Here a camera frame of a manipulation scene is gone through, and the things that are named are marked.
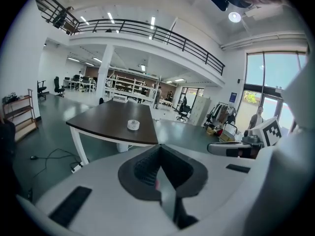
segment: black rectangular slot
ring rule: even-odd
[[[229,164],[228,166],[226,166],[226,168],[229,170],[239,171],[243,173],[248,173],[251,170],[249,167],[239,166],[235,164]]]
[[[92,189],[79,186],[50,214],[50,218],[63,227],[68,227]]]

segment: black metal railing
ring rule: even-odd
[[[212,67],[221,75],[225,65],[207,50],[191,40],[160,26],[127,19],[97,19],[79,22],[56,0],[36,0],[42,17],[56,28],[63,29],[69,35],[84,32],[117,32],[119,34],[133,34],[172,45],[183,52],[187,52]]]
[[[61,28],[67,34],[72,35],[77,31],[80,24],[69,11],[67,11],[57,0],[36,0],[41,16],[56,28]]]

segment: tape roll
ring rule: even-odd
[[[127,128],[130,130],[138,130],[139,126],[140,126],[140,122],[138,122],[137,120],[129,120]]]

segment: white table leg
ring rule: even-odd
[[[116,145],[117,145],[117,149],[118,149],[118,152],[119,152],[119,153],[128,151],[128,144],[119,144],[119,143],[116,143]]]
[[[87,165],[89,163],[87,156],[85,155],[79,132],[74,128],[70,127],[72,138],[74,141],[75,148],[77,149],[79,156],[81,158],[82,164]]]

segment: tree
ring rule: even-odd
[[[245,91],[244,99],[249,103],[253,103],[253,104],[257,103],[254,92]]]

